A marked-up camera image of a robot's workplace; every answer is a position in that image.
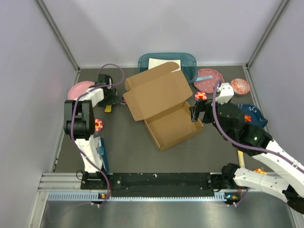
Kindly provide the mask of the brown cardboard box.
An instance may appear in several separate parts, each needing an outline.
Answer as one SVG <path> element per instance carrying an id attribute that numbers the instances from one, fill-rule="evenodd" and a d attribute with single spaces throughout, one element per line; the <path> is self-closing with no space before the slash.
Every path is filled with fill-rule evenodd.
<path id="1" fill-rule="evenodd" d="M 135 121 L 144 121 L 159 151 L 202 132 L 187 99 L 193 92 L 179 65 L 167 62 L 125 80 L 123 97 Z"/>

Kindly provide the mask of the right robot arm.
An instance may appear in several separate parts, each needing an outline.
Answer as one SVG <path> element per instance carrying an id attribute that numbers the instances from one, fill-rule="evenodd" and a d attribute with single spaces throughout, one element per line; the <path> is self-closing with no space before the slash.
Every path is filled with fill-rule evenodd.
<path id="1" fill-rule="evenodd" d="M 256 189 L 281 199 L 299 213 L 304 212 L 304 166 L 269 133 L 246 121 L 245 112 L 232 103 L 198 100 L 189 110 L 193 122 L 204 113 L 204 123 L 213 124 L 226 141 L 276 173 L 275 177 L 267 177 L 230 163 L 222 169 L 225 187 Z"/>

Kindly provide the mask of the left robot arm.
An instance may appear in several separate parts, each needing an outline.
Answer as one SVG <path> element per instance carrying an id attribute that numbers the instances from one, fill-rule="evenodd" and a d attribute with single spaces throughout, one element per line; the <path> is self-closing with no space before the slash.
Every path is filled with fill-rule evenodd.
<path id="1" fill-rule="evenodd" d="M 107 185 L 108 177 L 100 171 L 105 162 L 98 149 L 101 138 L 94 133 L 102 129 L 103 123 L 94 117 L 94 107 L 107 107 L 116 103 L 117 90 L 112 87 L 113 79 L 99 74 L 96 82 L 83 81 L 75 84 L 64 102 L 64 132 L 74 140 L 80 150 L 85 170 L 82 182 L 92 182 L 97 188 Z"/>

